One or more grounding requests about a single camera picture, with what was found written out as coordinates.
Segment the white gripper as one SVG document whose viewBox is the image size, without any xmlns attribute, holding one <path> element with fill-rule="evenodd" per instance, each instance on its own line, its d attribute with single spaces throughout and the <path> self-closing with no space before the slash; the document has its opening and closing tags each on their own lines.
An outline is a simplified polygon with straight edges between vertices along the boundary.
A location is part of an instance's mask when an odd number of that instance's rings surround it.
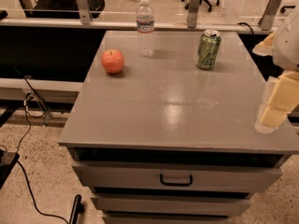
<svg viewBox="0 0 299 224">
<path fill-rule="evenodd" d="M 299 106 L 299 7 L 296 7 L 276 32 L 257 44 L 252 52 L 271 56 L 284 71 L 270 77 L 263 89 L 262 103 L 257 112 L 255 130 L 272 133 Z"/>
</svg>

